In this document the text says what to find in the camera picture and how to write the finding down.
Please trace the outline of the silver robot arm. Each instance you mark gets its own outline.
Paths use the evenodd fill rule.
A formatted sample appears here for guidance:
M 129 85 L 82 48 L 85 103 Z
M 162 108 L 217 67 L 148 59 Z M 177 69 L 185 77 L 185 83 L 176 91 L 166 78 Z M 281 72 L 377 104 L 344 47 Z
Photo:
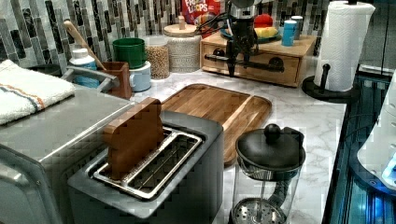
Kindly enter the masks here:
M 258 52 L 258 37 L 254 30 L 256 6 L 261 0 L 229 0 L 226 5 L 226 24 L 231 38 L 227 41 L 226 57 L 229 75 L 234 75 L 237 56 L 242 53 L 244 63 Z

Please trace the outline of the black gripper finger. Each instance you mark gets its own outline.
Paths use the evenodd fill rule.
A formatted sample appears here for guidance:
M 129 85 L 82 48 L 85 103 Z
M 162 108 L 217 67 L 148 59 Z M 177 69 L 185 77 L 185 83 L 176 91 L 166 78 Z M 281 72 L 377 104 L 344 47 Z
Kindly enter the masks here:
M 235 69 L 236 51 L 234 49 L 234 43 L 233 43 L 232 40 L 228 40 L 227 41 L 226 56 L 228 58 L 227 66 L 228 66 L 228 70 L 229 70 L 229 75 L 231 77 L 233 77 L 234 76 L 234 69 Z
M 248 63 L 250 60 L 250 56 L 254 53 L 254 48 L 250 43 L 246 43 L 244 46 L 244 67 L 248 68 Z

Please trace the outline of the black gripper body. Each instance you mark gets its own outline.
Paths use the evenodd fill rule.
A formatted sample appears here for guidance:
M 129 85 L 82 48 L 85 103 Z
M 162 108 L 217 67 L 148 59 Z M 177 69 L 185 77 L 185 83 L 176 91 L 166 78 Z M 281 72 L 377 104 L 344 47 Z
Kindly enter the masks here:
M 228 19 L 231 39 L 227 50 L 258 50 L 258 37 L 254 31 L 253 19 Z

